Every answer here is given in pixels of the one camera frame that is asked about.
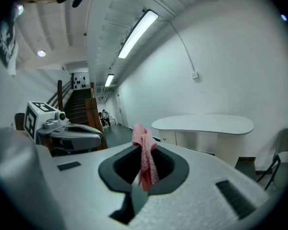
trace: chair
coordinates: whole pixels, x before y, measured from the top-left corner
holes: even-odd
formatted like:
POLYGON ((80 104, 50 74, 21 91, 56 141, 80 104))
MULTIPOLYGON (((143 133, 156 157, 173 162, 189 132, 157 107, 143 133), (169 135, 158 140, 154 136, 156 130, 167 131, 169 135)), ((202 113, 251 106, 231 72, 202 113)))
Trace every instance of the chair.
POLYGON ((274 181, 277 188, 286 187, 288 185, 288 128, 280 132, 272 164, 257 182, 259 182, 271 169, 272 176, 264 190, 267 190, 272 181, 274 181))

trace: wooden stair railing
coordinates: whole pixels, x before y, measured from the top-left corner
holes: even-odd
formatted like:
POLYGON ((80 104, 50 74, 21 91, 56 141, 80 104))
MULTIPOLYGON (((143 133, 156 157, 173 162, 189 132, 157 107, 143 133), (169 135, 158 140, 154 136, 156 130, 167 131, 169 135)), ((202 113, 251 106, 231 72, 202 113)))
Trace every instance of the wooden stair railing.
POLYGON ((54 108, 58 108, 60 111, 63 111, 63 99, 71 89, 73 90, 73 73, 71 81, 64 84, 64 86, 62 86, 62 80, 58 80, 58 90, 47 101, 47 104, 50 104, 54 108))
POLYGON ((87 119, 90 127, 98 129, 104 135, 104 140, 102 144, 97 148, 97 150, 107 149, 107 141, 104 130, 100 123, 100 118, 97 110, 97 101, 95 98, 94 83, 91 83, 91 98, 85 100, 85 109, 87 114, 87 119))

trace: fluorescent ceiling light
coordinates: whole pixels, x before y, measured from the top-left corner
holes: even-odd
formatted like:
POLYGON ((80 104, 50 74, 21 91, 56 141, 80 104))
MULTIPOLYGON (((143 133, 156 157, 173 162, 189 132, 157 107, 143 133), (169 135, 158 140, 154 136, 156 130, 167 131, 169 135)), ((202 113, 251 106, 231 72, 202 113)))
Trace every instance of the fluorescent ceiling light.
POLYGON ((109 87, 109 86, 110 86, 113 78, 114 78, 114 74, 109 74, 109 75, 108 75, 108 78, 107 78, 105 87, 109 87))
POLYGON ((284 21, 287 21, 286 15, 282 14, 282 18, 283 18, 284 21))
POLYGON ((46 52, 44 50, 39 50, 37 54, 40 57, 44 57, 46 55, 46 52))
POLYGON ((130 50, 135 45, 135 43, 140 39, 140 37, 150 27, 150 25, 154 23, 156 19, 158 19, 158 17, 159 15, 157 15, 155 12, 151 10, 147 10, 142 15, 138 23, 134 26, 129 36, 127 37, 123 45, 123 48, 119 53, 119 58, 125 59, 127 57, 127 55, 129 54, 130 50))

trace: staircase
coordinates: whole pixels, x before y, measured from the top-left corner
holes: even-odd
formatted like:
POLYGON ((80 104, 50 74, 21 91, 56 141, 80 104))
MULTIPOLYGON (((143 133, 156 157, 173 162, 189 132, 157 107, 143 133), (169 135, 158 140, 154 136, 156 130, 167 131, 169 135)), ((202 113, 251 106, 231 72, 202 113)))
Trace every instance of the staircase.
POLYGON ((73 91, 64 107, 66 117, 72 124, 89 125, 85 109, 85 100, 89 98, 91 89, 73 91))

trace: cable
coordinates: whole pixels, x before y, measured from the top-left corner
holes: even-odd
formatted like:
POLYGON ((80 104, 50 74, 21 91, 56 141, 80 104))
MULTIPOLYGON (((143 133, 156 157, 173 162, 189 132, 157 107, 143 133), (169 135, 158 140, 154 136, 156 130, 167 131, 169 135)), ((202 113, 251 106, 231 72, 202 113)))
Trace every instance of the cable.
POLYGON ((179 36, 179 38, 180 38, 180 40, 181 40, 181 42, 182 42, 182 44, 183 44, 183 46, 184 46, 184 49, 186 50, 186 53, 187 53, 187 55, 188 55, 188 58, 189 58, 189 61, 190 61, 192 70, 193 70, 193 72, 196 72, 196 71, 195 71, 195 68, 194 68, 194 65, 193 65, 193 62, 192 62, 192 60, 191 60, 191 57, 190 57, 190 55, 189 55, 189 52, 188 52, 188 50, 187 50, 187 47, 186 47, 186 45, 184 44, 184 42, 183 42, 183 40, 182 40, 179 32, 176 30, 176 28, 174 27, 174 25, 172 24, 172 22, 168 22, 168 23, 173 27, 174 31, 175 31, 175 32, 177 33, 177 35, 179 36))

